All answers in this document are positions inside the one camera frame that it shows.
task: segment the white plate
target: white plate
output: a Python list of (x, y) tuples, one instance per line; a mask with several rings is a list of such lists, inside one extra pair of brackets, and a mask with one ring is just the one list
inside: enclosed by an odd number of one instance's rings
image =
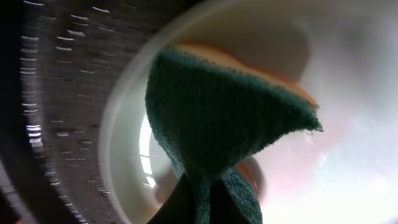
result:
[(205, 40), (297, 80), (320, 105), (324, 133), (293, 133), (255, 155), (267, 181), (264, 223), (392, 221), (397, 12), (393, 1), (236, 0), (205, 2), (179, 17), (134, 58), (104, 113), (101, 172), (120, 216), (148, 221), (160, 207), (152, 186), (169, 168), (143, 122), (151, 60), (170, 41)]

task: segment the sponge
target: sponge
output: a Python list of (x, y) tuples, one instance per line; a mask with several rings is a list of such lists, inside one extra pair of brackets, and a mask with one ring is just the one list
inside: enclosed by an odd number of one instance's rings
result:
[[(173, 44), (158, 54), (146, 108), (177, 177), (187, 174), (196, 223), (206, 220), (211, 184), (220, 178), (234, 183), (232, 166), (289, 132), (322, 130), (308, 93), (203, 42)], [(227, 186), (234, 195), (233, 184)], [(239, 204), (245, 197), (234, 198)]]

